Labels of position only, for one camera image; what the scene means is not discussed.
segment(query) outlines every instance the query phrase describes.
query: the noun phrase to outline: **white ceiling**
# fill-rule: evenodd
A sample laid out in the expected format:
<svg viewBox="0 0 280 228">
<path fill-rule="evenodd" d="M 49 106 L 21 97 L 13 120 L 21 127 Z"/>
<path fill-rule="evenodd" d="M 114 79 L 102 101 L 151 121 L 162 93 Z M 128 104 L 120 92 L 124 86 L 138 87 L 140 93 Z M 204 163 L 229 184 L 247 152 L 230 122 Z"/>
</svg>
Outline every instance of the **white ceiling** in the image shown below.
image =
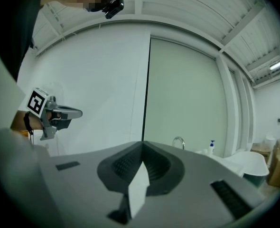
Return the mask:
<svg viewBox="0 0 280 228">
<path fill-rule="evenodd" d="M 124 0 L 112 20 L 145 20 L 196 33 L 227 53 L 252 83 L 277 74 L 280 60 L 280 15 L 267 0 Z M 88 13 L 52 2 L 40 11 L 33 38 L 39 55 L 80 29 L 108 22 L 102 12 Z"/>
</svg>

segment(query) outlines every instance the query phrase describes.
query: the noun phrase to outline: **soap dispenser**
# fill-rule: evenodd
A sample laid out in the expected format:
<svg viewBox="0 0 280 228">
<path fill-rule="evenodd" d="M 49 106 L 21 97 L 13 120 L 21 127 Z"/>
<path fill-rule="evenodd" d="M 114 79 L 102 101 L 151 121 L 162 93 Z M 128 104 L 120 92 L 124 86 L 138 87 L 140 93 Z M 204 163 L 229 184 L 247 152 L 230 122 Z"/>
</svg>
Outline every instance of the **soap dispenser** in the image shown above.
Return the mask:
<svg viewBox="0 0 280 228">
<path fill-rule="evenodd" d="M 208 156 L 212 156 L 214 154 L 214 142 L 215 140 L 211 140 L 210 147 L 208 148 Z"/>
</svg>

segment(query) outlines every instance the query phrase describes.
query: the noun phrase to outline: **sink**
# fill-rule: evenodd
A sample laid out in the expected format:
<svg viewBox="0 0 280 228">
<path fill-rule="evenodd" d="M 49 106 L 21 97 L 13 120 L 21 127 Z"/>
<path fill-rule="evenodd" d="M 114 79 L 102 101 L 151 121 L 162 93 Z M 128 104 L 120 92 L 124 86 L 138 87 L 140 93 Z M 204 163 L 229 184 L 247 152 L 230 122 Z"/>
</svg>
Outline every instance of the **sink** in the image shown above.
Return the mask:
<svg viewBox="0 0 280 228">
<path fill-rule="evenodd" d="M 234 172 L 236 175 L 243 177 L 243 170 L 244 170 L 244 165 L 234 163 L 232 161 L 225 160 L 223 158 L 220 158 L 218 156 L 211 156 L 212 159 L 217 161 L 218 163 L 222 164 L 224 167 L 229 169 L 230 171 Z"/>
</svg>

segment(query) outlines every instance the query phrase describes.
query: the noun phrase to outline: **faucet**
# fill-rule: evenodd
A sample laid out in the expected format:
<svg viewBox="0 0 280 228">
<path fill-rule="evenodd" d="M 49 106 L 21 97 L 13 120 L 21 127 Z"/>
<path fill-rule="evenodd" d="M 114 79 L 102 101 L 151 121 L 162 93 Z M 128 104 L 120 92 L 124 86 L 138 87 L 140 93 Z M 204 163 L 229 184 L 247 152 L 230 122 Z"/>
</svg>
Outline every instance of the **faucet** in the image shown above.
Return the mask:
<svg viewBox="0 0 280 228">
<path fill-rule="evenodd" d="M 175 141 L 176 141 L 176 140 L 180 140 L 180 142 L 181 142 L 181 144 L 182 144 L 182 149 L 184 150 L 184 147 L 186 146 L 186 143 L 184 142 L 183 138 L 181 138 L 181 137 L 176 137 L 176 138 L 174 138 L 173 143 L 172 143 L 172 146 L 174 147 L 174 144 L 175 144 Z"/>
</svg>

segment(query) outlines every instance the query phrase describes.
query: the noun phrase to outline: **door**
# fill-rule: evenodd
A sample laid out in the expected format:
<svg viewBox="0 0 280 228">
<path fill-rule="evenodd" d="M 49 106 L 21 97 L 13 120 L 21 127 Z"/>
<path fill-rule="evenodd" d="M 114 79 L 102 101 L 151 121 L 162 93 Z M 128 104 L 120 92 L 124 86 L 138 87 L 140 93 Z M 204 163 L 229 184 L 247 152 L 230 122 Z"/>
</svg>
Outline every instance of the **door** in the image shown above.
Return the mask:
<svg viewBox="0 0 280 228">
<path fill-rule="evenodd" d="M 144 140 L 199 151 L 215 140 L 223 157 L 227 115 L 224 88 L 216 62 L 187 47 L 152 39 Z"/>
</svg>

